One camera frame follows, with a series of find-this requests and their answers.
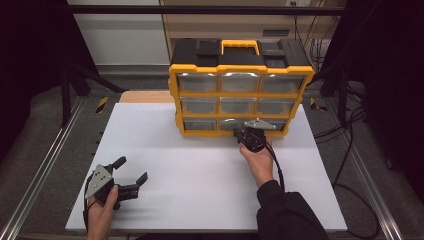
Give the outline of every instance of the black sleeve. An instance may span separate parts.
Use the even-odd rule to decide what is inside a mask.
[[[256,219],[261,240],[328,239],[308,203],[298,192],[284,193],[275,180],[258,190],[261,208]]]

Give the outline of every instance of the white table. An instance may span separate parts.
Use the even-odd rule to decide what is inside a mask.
[[[117,103],[87,177],[97,164],[121,156],[115,182],[149,180],[139,198],[121,202],[112,229],[130,232],[252,232],[257,230],[256,185],[234,137],[179,134],[173,103]],[[313,139],[303,107],[284,138],[273,139],[286,191],[300,192],[324,228],[347,229]],[[274,168],[275,179],[278,179]],[[85,231],[83,190],[66,225]]]

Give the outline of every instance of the floor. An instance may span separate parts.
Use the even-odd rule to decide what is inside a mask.
[[[166,89],[164,75],[143,76],[113,75],[110,79],[130,89]],[[75,124],[61,146],[60,153],[47,172],[36,200],[20,227],[18,239],[83,239],[83,234],[64,229],[78,192],[83,184],[91,161],[95,155],[102,132],[105,130],[113,105],[120,94],[113,93],[96,84],[89,97],[77,97],[73,102],[82,101],[82,110]],[[305,92],[303,106],[314,134],[329,130],[336,122],[328,108],[328,99],[319,98],[319,86],[311,86]],[[96,113],[102,97],[108,101],[101,113]],[[316,106],[311,108],[310,97],[315,97]],[[53,88],[32,100],[31,116],[8,155],[0,163],[0,228],[4,228],[12,217],[19,202],[25,195],[46,153],[55,140],[61,123],[60,88]],[[349,98],[348,108],[360,104]],[[378,190],[387,204],[404,239],[424,239],[424,206],[409,187],[403,174],[387,167],[386,156],[380,142],[366,120],[353,124],[354,144],[372,175]],[[336,177],[346,151],[341,135],[317,139],[318,149],[331,181]],[[351,157],[340,175],[339,183],[354,189],[365,200],[367,196]],[[351,232],[370,236],[378,225],[369,209],[358,198],[344,188],[335,188],[340,208]],[[113,232],[115,239],[124,239],[126,233]],[[330,239],[357,239],[347,232],[329,233]],[[256,239],[256,234],[147,234],[141,239]],[[380,231],[375,239],[386,239]]]

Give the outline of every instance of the wall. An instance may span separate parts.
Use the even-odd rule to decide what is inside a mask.
[[[70,5],[159,5],[157,0],[68,0]],[[96,65],[167,65],[160,15],[75,14]]]

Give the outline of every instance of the hand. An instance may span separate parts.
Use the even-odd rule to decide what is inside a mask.
[[[117,199],[118,186],[116,185],[110,190],[103,207],[96,202],[96,197],[90,197],[88,200],[88,206],[91,206],[88,209],[88,240],[106,240],[109,238],[113,205],[116,203]]]
[[[271,145],[271,138],[266,138],[266,141]],[[240,143],[240,153],[246,158],[249,164],[250,172],[256,181],[256,186],[260,188],[262,184],[273,180],[272,176],[272,156],[267,149],[254,153]]]

